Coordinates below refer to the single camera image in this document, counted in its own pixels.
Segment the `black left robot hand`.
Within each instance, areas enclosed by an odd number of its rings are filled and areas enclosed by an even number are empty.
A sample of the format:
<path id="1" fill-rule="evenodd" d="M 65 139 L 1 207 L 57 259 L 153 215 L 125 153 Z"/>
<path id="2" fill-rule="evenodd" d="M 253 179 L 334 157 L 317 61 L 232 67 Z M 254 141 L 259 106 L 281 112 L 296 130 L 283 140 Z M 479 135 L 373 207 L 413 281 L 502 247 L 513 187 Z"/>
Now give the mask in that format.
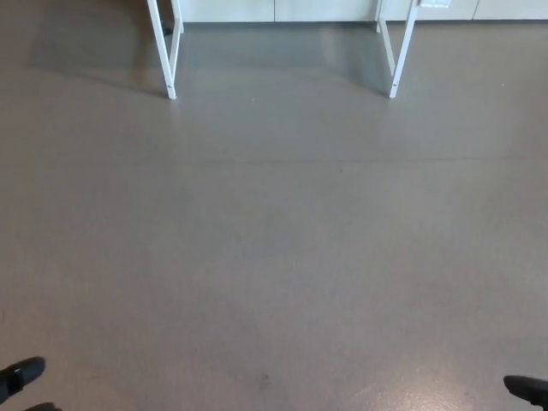
<path id="1" fill-rule="evenodd" d="M 23 391 L 23 389 L 42 376 L 46 360 L 34 356 L 17 361 L 1 370 L 1 403 Z"/>

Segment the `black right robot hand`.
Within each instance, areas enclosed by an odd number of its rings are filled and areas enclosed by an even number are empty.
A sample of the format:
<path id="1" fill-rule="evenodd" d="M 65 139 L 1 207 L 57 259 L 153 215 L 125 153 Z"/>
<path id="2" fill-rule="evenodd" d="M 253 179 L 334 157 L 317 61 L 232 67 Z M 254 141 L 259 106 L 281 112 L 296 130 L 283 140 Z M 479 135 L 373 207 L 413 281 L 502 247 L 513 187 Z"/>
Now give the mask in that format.
<path id="1" fill-rule="evenodd" d="M 547 409 L 548 382 L 545 379 L 508 375 L 503 378 L 503 383 L 511 395 Z"/>

